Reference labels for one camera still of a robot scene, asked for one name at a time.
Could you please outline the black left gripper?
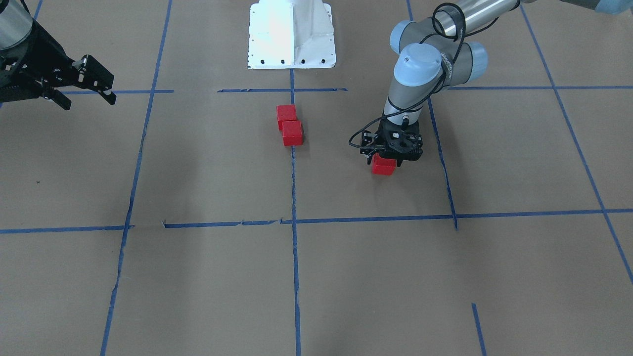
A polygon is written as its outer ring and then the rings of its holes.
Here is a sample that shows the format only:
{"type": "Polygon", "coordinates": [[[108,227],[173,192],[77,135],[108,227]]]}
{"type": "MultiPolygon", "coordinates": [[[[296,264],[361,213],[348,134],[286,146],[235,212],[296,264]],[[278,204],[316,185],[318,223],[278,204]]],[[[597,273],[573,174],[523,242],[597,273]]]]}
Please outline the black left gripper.
{"type": "Polygon", "coordinates": [[[378,155],[394,159],[397,165],[401,165],[403,161],[419,160],[423,153],[422,145],[418,122],[403,128],[390,121],[381,121],[375,133],[362,132],[360,153],[368,158],[378,155]]]}

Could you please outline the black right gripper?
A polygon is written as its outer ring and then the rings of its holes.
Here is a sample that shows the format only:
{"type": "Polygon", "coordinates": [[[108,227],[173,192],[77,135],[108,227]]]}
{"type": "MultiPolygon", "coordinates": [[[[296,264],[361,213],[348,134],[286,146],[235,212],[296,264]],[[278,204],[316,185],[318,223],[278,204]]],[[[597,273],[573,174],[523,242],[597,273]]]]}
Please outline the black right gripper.
{"type": "Polygon", "coordinates": [[[43,97],[68,111],[72,101],[56,88],[69,86],[97,92],[111,105],[117,101],[114,75],[90,54],[74,62],[36,20],[22,42],[0,53],[2,102],[43,97]]]}

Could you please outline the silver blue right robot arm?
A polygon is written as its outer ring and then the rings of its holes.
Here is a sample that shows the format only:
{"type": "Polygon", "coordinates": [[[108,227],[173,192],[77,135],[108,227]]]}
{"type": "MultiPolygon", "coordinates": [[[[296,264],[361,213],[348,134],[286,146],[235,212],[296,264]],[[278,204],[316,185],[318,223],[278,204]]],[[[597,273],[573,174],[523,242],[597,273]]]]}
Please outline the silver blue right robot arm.
{"type": "Polygon", "coordinates": [[[63,110],[72,101],[59,88],[88,89],[115,104],[114,75],[95,57],[79,60],[66,55],[62,45],[30,14],[22,0],[0,4],[0,101],[11,103],[42,97],[63,110]]]}

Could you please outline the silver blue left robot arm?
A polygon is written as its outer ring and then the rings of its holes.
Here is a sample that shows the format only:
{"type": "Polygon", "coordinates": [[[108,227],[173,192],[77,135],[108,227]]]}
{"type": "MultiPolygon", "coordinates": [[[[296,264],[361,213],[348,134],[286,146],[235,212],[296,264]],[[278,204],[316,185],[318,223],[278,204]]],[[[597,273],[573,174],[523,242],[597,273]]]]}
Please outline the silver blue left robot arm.
{"type": "Polygon", "coordinates": [[[390,46],[398,55],[382,115],[374,132],[358,131],[359,149],[368,164],[378,158],[396,166],[421,157],[421,110],[442,90],[469,83],[488,69],[488,52],[466,38],[493,25],[500,16],[517,9],[520,0],[457,0],[438,5],[421,22],[403,21],[391,32],[390,46]]]}

